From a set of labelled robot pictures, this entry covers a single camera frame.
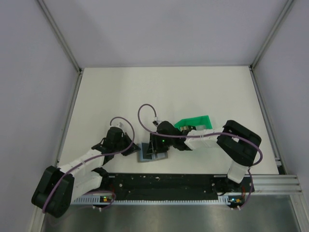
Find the grey card holder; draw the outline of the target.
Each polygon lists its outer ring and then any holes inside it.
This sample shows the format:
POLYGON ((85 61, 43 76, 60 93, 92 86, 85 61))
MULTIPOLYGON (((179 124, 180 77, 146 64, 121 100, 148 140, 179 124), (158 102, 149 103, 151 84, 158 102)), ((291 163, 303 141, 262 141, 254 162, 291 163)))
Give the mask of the grey card holder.
POLYGON ((146 154, 146 151, 148 149, 149 144, 148 143, 141 143, 139 145, 140 151, 137 153, 137 160, 138 162, 144 163, 144 162, 152 162, 152 161, 159 161, 164 160, 168 158, 168 153, 152 153, 150 155, 146 154))

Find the green plastic bin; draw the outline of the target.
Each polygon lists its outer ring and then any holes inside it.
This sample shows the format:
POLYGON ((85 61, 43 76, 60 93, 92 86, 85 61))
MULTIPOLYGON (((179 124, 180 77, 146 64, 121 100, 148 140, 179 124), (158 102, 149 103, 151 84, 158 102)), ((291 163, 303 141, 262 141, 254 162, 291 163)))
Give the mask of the green plastic bin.
POLYGON ((195 126, 197 131, 212 129, 209 116, 197 116, 181 119, 176 124, 174 124, 174 127, 180 130, 180 127, 185 125, 195 126))

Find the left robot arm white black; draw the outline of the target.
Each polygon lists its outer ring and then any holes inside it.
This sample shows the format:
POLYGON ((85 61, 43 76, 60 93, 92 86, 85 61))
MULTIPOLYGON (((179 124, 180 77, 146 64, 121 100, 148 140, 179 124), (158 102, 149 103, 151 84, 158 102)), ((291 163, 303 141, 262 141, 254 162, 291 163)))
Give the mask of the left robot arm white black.
POLYGON ((61 217, 70 204, 95 189, 106 191, 109 175, 103 165, 116 154, 128 156, 140 151, 120 127, 110 127, 107 135, 84 155, 60 167, 49 166, 33 193, 31 202, 43 212, 61 217))

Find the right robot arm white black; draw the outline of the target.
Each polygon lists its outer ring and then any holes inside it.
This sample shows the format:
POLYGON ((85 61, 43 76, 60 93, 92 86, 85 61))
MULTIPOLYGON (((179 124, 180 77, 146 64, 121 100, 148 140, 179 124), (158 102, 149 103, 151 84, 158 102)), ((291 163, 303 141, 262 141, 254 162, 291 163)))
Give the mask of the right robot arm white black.
POLYGON ((171 146, 179 151, 222 149, 232 159, 225 179, 225 185, 230 191, 241 188, 245 174, 263 159, 263 153, 259 148, 261 137, 234 120, 228 120, 219 130, 198 130, 195 126, 180 130, 168 121, 157 119, 153 124, 156 131, 150 132, 148 153, 164 153, 171 146))

